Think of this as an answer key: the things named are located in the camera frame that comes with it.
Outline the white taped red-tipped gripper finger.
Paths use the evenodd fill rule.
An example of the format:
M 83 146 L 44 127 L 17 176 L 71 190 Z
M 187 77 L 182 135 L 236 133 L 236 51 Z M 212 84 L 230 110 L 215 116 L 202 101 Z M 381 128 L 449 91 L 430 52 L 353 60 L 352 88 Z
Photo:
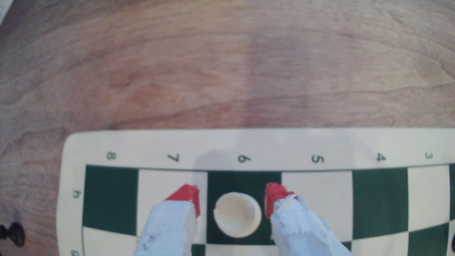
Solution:
M 150 211 L 134 256 L 191 256 L 200 216 L 199 188 L 184 184 Z
M 351 256 L 330 225 L 320 218 L 302 195 L 280 183 L 268 183 L 265 216 L 280 256 Z

